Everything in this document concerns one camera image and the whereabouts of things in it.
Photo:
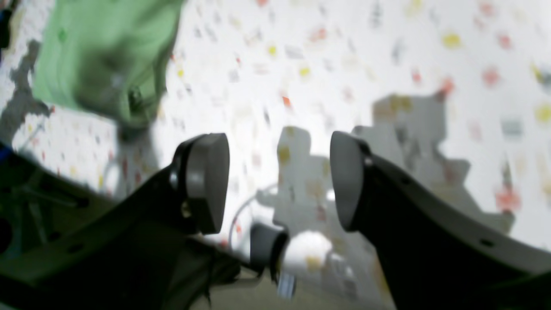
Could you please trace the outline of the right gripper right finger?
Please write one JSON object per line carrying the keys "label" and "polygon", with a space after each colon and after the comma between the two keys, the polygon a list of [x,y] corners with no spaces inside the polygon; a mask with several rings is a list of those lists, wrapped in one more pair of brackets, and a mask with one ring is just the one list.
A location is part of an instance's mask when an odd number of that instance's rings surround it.
{"label": "right gripper right finger", "polygon": [[338,219],[361,233],[398,310],[548,310],[550,253],[465,216],[366,141],[335,131],[329,161]]}

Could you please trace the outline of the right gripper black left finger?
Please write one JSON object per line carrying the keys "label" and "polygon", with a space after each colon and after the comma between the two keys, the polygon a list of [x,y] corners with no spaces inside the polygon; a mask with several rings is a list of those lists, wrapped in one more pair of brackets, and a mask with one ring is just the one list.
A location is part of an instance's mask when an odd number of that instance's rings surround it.
{"label": "right gripper black left finger", "polygon": [[88,226],[1,263],[1,302],[18,310],[186,310],[212,260],[197,233],[223,226],[224,133],[181,143],[171,164]]}

